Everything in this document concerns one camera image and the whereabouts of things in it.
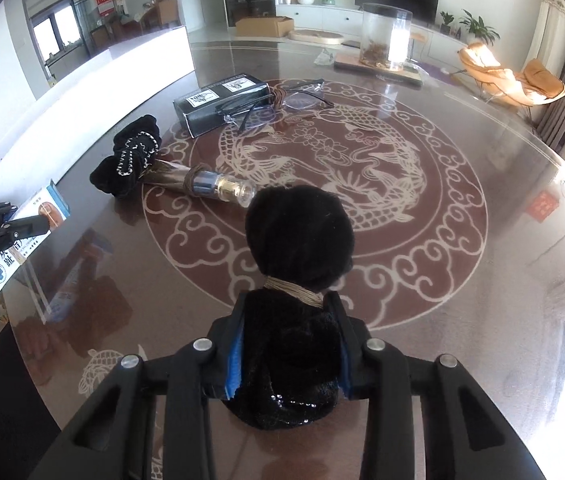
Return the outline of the wooden tray board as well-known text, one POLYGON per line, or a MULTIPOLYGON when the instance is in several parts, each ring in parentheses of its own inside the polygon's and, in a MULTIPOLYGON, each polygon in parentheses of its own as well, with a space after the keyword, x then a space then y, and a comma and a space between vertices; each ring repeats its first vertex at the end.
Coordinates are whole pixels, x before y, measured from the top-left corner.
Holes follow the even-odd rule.
POLYGON ((405 67, 394 70, 383 65, 369 65, 361 62, 356 55, 343 52, 335 55, 333 67, 336 70, 354 70, 354 72, 383 76, 389 81, 401 82, 401 84, 408 84, 416 88, 421 88, 424 83, 418 70, 406 70, 405 67))

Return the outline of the white storage bin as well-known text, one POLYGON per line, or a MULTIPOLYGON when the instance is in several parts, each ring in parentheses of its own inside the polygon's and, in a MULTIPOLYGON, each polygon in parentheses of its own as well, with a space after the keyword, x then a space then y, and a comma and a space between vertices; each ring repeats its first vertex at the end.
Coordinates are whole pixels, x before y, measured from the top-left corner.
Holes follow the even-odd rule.
POLYGON ((57 183, 138 106, 194 71, 184 26, 122 42, 48 90, 0 140, 0 202, 57 183))

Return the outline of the black beaded velvet pouch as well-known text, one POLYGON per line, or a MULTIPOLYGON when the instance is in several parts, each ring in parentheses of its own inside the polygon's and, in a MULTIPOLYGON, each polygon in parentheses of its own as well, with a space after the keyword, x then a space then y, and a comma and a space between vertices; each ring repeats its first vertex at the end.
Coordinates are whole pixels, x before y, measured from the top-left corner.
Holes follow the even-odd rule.
POLYGON ((90 183, 116 198, 130 194, 153 166, 161 143, 156 117, 139 117, 114 136, 113 154, 90 174, 90 183))

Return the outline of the cardboard box on floor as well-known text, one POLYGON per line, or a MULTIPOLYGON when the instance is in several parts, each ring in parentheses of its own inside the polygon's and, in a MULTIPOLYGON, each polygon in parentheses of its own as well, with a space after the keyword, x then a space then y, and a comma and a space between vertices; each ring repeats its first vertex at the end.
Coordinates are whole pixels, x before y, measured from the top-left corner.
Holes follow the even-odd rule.
POLYGON ((284 38, 295 29, 295 22, 287 16, 260 16, 242 18, 236 23, 236 36, 241 38, 284 38))

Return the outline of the orange lounge chair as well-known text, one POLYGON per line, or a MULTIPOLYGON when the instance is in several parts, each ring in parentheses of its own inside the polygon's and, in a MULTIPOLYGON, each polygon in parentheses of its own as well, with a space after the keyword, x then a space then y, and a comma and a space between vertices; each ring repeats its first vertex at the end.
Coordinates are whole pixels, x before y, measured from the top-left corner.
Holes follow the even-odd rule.
POLYGON ((491 100, 511 106, 536 107, 565 97, 565 83, 554 76, 537 58, 521 72, 502 65, 481 42, 458 51, 461 65, 491 100))

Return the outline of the blue white medicine box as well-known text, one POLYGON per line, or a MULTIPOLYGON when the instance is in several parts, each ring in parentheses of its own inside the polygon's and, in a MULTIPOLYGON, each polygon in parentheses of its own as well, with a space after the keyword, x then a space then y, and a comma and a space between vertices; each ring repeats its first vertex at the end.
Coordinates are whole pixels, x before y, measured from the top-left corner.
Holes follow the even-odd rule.
POLYGON ((55 231, 69 218, 69 215, 69 206, 52 181, 16 210, 9 218, 10 226, 26 219, 33 219, 36 221, 34 226, 36 235, 20 231, 11 246, 0 252, 0 292, 13 274, 25 263, 25 260, 52 231, 55 231))

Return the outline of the clear glass jar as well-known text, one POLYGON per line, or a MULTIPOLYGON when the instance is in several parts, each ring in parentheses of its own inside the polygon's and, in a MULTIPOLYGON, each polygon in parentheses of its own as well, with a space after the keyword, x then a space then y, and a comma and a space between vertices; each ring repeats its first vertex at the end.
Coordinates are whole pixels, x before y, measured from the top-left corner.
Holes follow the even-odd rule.
POLYGON ((364 65, 401 70, 409 54, 413 14, 380 3, 364 3, 360 62, 364 65))

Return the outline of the black framed eyeglasses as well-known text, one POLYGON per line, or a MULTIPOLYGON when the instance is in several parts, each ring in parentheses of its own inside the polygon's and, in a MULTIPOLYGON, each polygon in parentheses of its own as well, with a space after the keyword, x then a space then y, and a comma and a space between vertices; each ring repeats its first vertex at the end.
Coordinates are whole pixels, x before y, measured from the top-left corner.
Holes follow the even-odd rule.
POLYGON ((226 125, 243 134, 275 122, 284 112, 332 110, 335 103, 325 97, 325 84, 324 79, 285 82, 263 96, 245 96, 237 104, 222 105, 217 114, 226 125))

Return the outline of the black rectangular box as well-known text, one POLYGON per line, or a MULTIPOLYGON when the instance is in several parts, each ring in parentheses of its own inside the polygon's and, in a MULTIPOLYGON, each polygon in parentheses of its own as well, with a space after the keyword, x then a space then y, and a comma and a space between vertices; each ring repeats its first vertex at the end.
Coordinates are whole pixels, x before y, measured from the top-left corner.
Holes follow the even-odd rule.
POLYGON ((267 82, 249 74, 237 74, 208 84, 174 101, 177 118, 193 138, 221 125, 226 117, 243 115, 267 105, 272 97, 267 82))

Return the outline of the white tv cabinet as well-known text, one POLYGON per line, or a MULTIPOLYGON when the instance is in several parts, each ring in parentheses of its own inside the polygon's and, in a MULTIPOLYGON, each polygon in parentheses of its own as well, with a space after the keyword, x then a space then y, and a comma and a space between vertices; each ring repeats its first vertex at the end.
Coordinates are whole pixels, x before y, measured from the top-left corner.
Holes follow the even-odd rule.
MULTIPOLYGON (((292 18, 295 26, 300 28, 320 29, 326 32, 337 32, 341 35, 360 36, 363 26, 363 12, 341 6, 316 6, 316 4, 277 4, 276 14, 292 18)), ((413 34, 427 38, 429 53, 451 51, 456 54, 465 48, 465 42, 453 36, 443 35, 439 30, 411 24, 413 34)))

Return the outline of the beige cosmetic tube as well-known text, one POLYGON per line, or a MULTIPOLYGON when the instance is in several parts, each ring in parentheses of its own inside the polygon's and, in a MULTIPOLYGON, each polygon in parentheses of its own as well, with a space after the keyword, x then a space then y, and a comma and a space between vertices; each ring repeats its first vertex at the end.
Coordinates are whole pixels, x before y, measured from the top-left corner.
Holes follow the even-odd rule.
POLYGON ((248 208, 256 194, 256 185, 252 181, 222 174, 205 164, 188 167, 157 159, 140 180, 166 190, 236 204, 242 208, 248 208))

